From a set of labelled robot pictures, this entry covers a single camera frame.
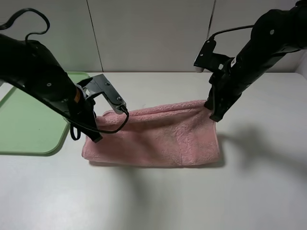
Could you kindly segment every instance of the green tray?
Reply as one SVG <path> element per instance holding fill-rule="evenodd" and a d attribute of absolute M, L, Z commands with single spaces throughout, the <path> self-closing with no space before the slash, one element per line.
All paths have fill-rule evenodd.
<path fill-rule="evenodd" d="M 68 75 L 75 83 L 89 77 Z M 0 127 L 2 155 L 51 156 L 62 148 L 69 130 L 61 115 L 15 87 L 0 101 Z"/>

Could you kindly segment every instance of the towel fold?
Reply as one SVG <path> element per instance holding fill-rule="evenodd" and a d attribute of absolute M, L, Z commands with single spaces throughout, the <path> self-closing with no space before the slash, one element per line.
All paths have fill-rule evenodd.
<path fill-rule="evenodd" d="M 103 165 L 182 167 L 219 160 L 215 122 L 204 100 L 130 111 L 127 124 L 98 143 L 86 137 L 82 156 Z M 97 117 L 99 129 L 114 130 L 125 119 L 113 111 Z"/>

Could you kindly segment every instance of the wire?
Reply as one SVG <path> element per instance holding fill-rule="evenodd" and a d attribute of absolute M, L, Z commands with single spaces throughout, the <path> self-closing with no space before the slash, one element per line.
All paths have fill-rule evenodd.
<path fill-rule="evenodd" d="M 249 28 L 253 28 L 253 27 L 254 27 L 254 25 L 246 25 L 246 26 L 236 27 L 236 28 L 232 28 L 232 29 L 221 30 L 221 31 L 216 32 L 213 35 L 211 35 L 211 37 L 209 39 L 214 39 L 215 36 L 226 33 L 226 32 L 231 32 L 231 31 L 236 31 L 236 30 L 244 30 L 244 29 L 249 29 Z"/>
<path fill-rule="evenodd" d="M 126 109 L 126 107 L 122 106 L 121 107 L 121 110 L 126 114 L 126 119 L 125 121 L 120 125 L 120 127 L 118 127 L 116 130 L 114 131 L 107 131 L 107 130 L 100 130 L 100 129 L 97 129 L 97 128 L 94 128 L 94 127 L 90 127 L 82 122 L 75 122 L 73 120 L 70 120 L 70 119 L 67 119 L 69 122 L 71 122 L 72 124 L 76 125 L 76 126 L 80 126 L 82 128 L 85 128 L 87 130 L 90 130 L 90 131 L 93 131 L 93 132 L 97 132 L 97 133 L 106 133 L 106 134 L 114 134 L 114 133 L 117 133 L 119 132 L 124 126 L 125 124 L 128 122 L 128 119 L 129 119 L 129 112 L 128 110 Z"/>
<path fill-rule="evenodd" d="M 17 18 L 19 18 L 22 14 L 26 13 L 26 12 L 34 12 L 34 13 L 38 14 L 38 15 L 39 15 L 42 19 L 44 19 L 44 21 L 46 22 L 46 24 L 47 24 L 47 29 L 44 30 L 44 31 L 42 31 L 42 32 L 31 32 L 31 33 L 29 33 L 29 34 L 25 37 L 25 39 L 24 39 L 25 42 L 26 42 L 26 43 L 28 42 L 28 38 L 29 38 L 30 35 L 43 35 L 43 34 L 47 33 L 47 31 L 48 31 L 49 28 L 50 28 L 50 22 L 49 22 L 48 18 L 47 18 L 44 14 L 42 14 L 41 12 L 39 12 L 39 11 L 37 11 L 37 10 L 35 10 L 35 9 L 32 9 L 32 8 L 24 8 L 24 9 L 22 9 L 22 10 L 17 11 L 15 14 L 13 14 L 13 15 L 9 18 L 9 20 L 8 20 L 6 23 L 0 25 L 0 30 L 6 30 L 6 29 L 10 28 L 10 27 L 14 24 L 15 20 L 16 20 Z"/>

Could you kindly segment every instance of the white tabletop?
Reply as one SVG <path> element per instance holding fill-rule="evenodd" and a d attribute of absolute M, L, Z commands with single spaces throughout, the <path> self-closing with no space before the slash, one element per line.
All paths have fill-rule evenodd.
<path fill-rule="evenodd" d="M 209 73 L 105 75 L 130 110 L 206 99 L 210 89 Z M 109 109 L 96 100 L 98 115 Z M 51 157 L 0 156 L 0 229 L 306 229 L 306 119 L 307 81 L 270 73 L 217 124 L 225 161 L 216 167 L 92 166 L 84 135 Z"/>

